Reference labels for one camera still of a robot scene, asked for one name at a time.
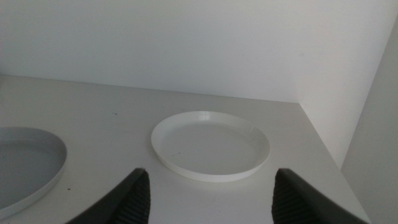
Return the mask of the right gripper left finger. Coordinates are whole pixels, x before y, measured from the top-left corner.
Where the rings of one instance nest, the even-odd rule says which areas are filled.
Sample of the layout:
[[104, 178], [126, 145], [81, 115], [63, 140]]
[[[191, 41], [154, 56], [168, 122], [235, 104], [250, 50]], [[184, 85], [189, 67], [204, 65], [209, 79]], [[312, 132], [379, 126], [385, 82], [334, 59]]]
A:
[[149, 215], [149, 174], [137, 168], [69, 224], [148, 224]]

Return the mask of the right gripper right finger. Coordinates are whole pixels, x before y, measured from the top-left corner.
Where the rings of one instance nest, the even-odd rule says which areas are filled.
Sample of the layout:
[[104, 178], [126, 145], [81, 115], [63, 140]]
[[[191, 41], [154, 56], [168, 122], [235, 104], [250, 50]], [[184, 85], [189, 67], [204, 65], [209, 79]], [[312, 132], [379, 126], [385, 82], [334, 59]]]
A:
[[368, 224], [287, 168], [276, 172], [271, 214], [275, 224]]

